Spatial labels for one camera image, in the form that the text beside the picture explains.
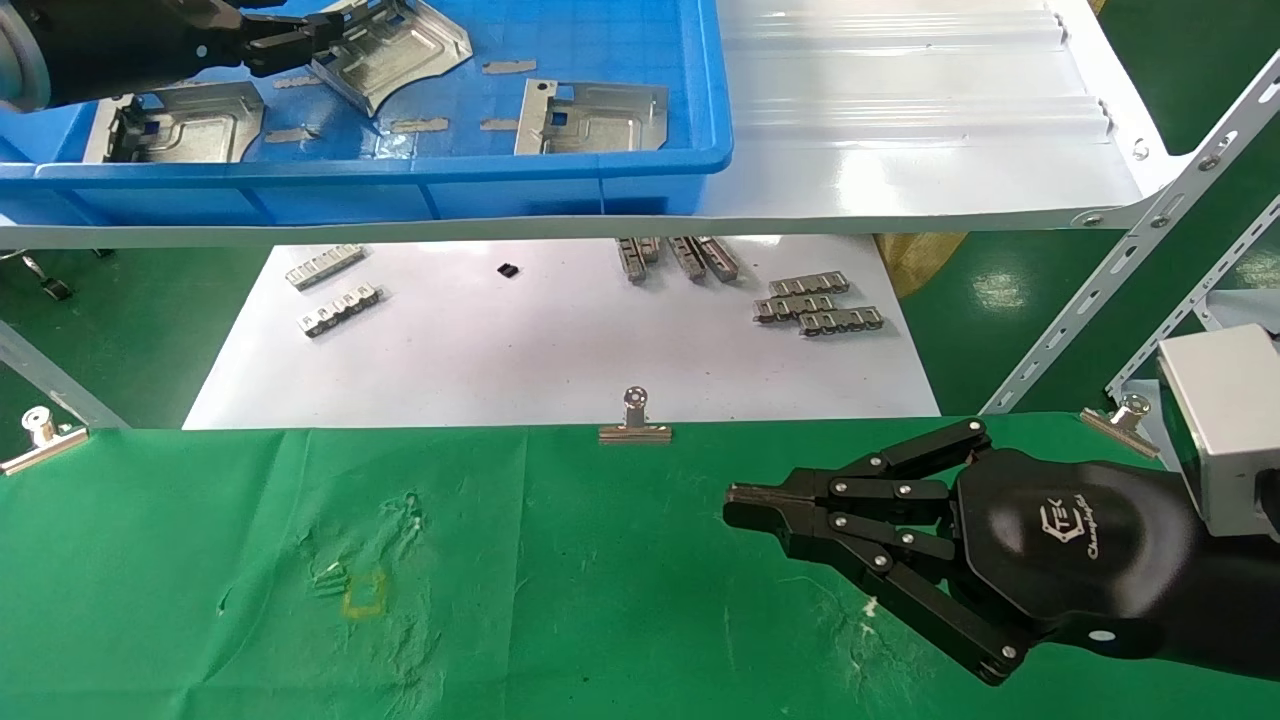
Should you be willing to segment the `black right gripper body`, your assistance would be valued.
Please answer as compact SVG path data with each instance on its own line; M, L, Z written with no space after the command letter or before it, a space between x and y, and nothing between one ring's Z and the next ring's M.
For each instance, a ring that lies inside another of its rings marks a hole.
M972 587L1037 642L1114 659L1166 653L1201 521L1169 471L1051 462L1015 448L955 479Z

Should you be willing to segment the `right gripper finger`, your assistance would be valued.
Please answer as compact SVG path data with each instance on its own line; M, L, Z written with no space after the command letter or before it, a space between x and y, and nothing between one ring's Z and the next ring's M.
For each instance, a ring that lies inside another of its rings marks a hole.
M936 477L960 468L989 445L982 420L963 419L838 469L795 468L777 486L733 483L724 495L723 519L731 527L773 527L782 520L806 521L812 510L820 509L877 521L928 524L950 493Z
M774 536L788 559L835 569L987 685L1004 684L1025 657L1024 633L984 620L943 591L954 561L900 546L882 521L828 510L726 510L723 519Z

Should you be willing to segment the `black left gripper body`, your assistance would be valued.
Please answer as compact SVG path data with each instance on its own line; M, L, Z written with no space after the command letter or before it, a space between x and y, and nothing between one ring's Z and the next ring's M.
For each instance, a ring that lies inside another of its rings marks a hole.
M136 94L237 67L243 20L224 1L42 1L47 104Z

